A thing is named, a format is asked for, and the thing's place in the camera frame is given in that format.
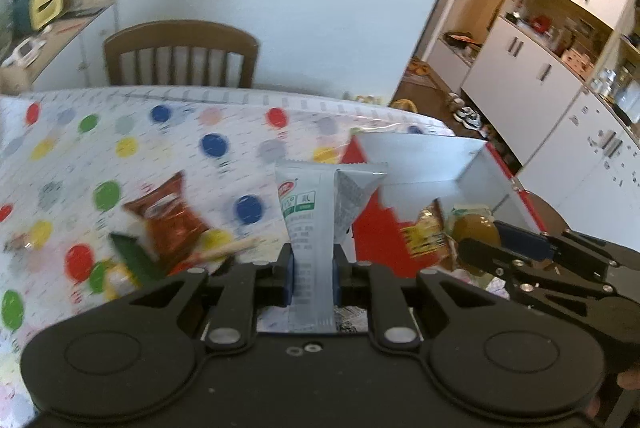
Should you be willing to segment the person right hand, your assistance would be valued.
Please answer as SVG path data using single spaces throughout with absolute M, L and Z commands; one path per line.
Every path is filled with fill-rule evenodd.
M 586 415 L 603 427 L 629 427 L 632 411 L 639 405 L 639 364 L 624 370 L 613 382 L 609 377 L 586 408 Z

